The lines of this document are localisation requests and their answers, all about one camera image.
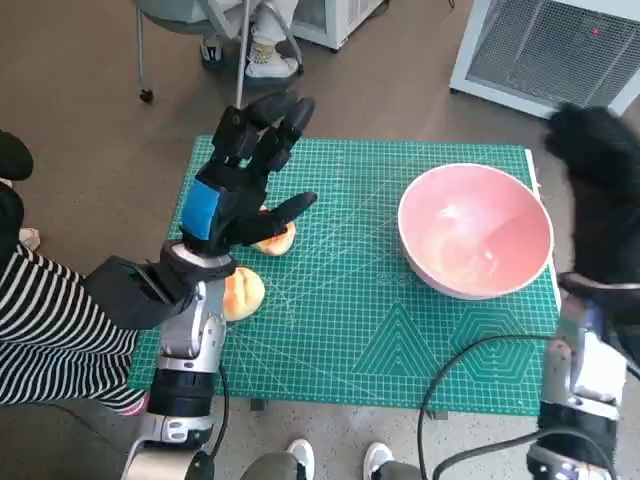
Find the bread roll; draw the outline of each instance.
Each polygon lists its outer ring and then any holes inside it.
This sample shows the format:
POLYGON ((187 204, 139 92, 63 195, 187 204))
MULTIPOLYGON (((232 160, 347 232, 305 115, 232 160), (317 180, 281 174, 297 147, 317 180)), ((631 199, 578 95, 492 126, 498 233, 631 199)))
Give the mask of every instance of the bread roll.
POLYGON ((222 304, 227 322, 243 320, 253 314, 264 300, 264 283, 252 270, 238 267, 224 282, 222 304))
POLYGON ((293 245, 293 239, 295 236, 296 224, 294 222, 289 222, 287 223, 286 232, 281 235, 276 235, 275 237, 267 238, 261 242, 254 243, 252 247, 262 253, 266 253, 267 255, 278 257, 289 251, 293 245))

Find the white appliance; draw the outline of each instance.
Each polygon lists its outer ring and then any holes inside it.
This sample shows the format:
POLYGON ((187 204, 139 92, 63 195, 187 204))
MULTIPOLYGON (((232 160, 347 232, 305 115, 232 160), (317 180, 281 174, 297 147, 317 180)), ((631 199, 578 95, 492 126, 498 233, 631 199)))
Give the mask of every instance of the white appliance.
POLYGON ((640 0, 475 0, 450 87, 539 117, 621 114, 640 93, 640 0))
POLYGON ((385 1, 300 0, 291 31, 296 37, 338 51, 349 35, 385 1))

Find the blue patch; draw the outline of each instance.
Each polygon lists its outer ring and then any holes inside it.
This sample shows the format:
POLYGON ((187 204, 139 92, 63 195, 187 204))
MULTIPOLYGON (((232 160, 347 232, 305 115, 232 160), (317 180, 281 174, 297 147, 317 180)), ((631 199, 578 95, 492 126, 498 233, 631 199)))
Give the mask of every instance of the blue patch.
POLYGON ((182 209, 182 228, 200 240, 208 240, 219 197, 213 188, 194 181, 182 209))

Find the vent grille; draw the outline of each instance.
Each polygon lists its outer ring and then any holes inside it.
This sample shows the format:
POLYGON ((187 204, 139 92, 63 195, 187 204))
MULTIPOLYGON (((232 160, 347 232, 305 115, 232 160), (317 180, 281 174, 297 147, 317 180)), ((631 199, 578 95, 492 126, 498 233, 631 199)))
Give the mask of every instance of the vent grille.
POLYGON ((640 24, 551 0, 493 0, 467 77, 509 93, 609 105, 640 68, 640 24))

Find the pink bowl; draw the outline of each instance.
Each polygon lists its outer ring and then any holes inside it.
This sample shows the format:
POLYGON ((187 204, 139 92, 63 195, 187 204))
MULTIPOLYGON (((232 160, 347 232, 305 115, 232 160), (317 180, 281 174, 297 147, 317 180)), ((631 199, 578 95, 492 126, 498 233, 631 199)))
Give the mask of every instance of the pink bowl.
POLYGON ((540 200, 511 175, 483 165, 450 164, 420 175, 400 200, 398 228, 418 276, 468 300, 526 287, 553 250, 540 200))

